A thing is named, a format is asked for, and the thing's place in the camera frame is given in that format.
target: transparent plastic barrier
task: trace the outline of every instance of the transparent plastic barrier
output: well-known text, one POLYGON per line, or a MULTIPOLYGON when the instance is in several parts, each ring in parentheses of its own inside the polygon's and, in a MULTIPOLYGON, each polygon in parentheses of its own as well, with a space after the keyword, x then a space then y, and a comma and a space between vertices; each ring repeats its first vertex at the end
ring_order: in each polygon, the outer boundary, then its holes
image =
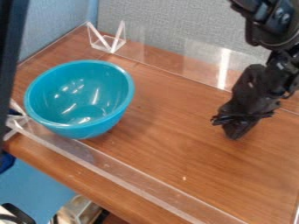
POLYGON ((189 223, 245 223, 80 141, 54 135, 29 117, 9 117, 6 126, 189 223))

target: acrylic corner bracket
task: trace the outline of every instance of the acrylic corner bracket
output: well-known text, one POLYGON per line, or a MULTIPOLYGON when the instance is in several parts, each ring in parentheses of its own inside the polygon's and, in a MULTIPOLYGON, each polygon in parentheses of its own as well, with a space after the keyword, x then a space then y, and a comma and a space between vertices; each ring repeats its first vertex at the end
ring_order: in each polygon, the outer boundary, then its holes
POLYGON ((91 46, 107 53, 115 53, 127 42, 125 22, 121 20, 116 36, 101 35, 91 22, 87 22, 88 41, 91 46))

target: bowl rim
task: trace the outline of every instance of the bowl rim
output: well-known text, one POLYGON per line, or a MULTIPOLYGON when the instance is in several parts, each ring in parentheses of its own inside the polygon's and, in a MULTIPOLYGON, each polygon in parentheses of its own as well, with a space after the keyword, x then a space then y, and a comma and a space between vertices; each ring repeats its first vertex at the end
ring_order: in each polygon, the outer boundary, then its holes
POLYGON ((104 60, 96 60, 96 59, 81 59, 81 60, 73 60, 72 62, 66 62, 62 63, 54 67, 52 67, 49 70, 46 70, 45 72, 42 72, 37 78, 32 81, 29 87, 25 90, 24 93, 24 107, 26 110, 28 115, 32 117, 32 119, 37 122, 44 124, 45 126, 50 126, 56 129, 76 129, 76 128, 85 128, 89 126, 93 126, 95 124, 103 123, 104 121, 109 120, 113 116, 116 116, 119 113, 121 113, 125 109, 127 106, 129 105, 131 101, 133 100, 133 95, 135 95, 135 91, 136 91, 136 87, 135 87, 135 82, 133 79, 129 75, 129 73, 117 65, 115 65, 113 63, 109 63, 104 60), (95 119, 91 122, 85 122, 85 123, 76 123, 72 125, 68 125, 66 123, 58 123, 58 122, 52 122, 46 119, 44 119, 33 110, 32 108, 32 104, 29 101, 30 98, 30 94, 33 91, 33 88, 36 86, 36 84, 48 76, 50 75, 50 73, 53 71, 56 71, 57 69, 61 69, 62 67, 69 67, 81 63, 89 63, 89 64, 100 64, 100 65, 105 65, 108 67, 113 67, 125 77, 125 81, 127 81, 127 86, 128 86, 128 91, 127 91, 127 95, 125 95, 125 99, 121 102, 121 104, 116 107, 116 109, 105 116, 100 117, 99 119, 95 119))

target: teal plastic bowl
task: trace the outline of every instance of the teal plastic bowl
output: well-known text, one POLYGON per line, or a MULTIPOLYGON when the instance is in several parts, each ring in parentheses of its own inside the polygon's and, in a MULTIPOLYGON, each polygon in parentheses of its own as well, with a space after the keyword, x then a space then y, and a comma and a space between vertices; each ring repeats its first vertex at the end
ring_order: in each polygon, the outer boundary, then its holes
POLYGON ((28 87, 24 106, 32 119, 76 139, 105 133, 133 99, 135 83, 119 66, 77 60, 42 73, 28 87))

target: wooden table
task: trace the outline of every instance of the wooden table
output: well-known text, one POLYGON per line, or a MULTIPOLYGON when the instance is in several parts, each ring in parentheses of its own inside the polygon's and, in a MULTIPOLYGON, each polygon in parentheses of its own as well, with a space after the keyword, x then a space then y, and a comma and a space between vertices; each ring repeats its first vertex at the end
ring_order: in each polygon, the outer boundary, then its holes
MULTIPOLYGON (((136 43, 128 43, 121 51, 133 54, 135 46, 136 43)), ((181 68, 180 55, 149 46, 144 52, 147 62, 181 68)), ((42 71, 81 59, 120 65, 132 74, 136 86, 121 122, 104 136, 85 143, 244 222, 291 223, 299 186, 297 115, 279 110, 240 140, 228 140, 221 129, 211 126, 209 118, 229 93, 185 79, 200 74, 197 81, 208 81, 217 67, 195 61, 181 76, 173 75, 93 50, 85 27, 18 66, 13 89, 17 102, 22 105, 24 90, 42 71)), ((233 83, 239 72, 229 73, 233 83)), ((284 107, 296 111, 295 101, 284 107)), ((26 137, 14 136, 6 149, 127 222, 187 223, 26 137)))

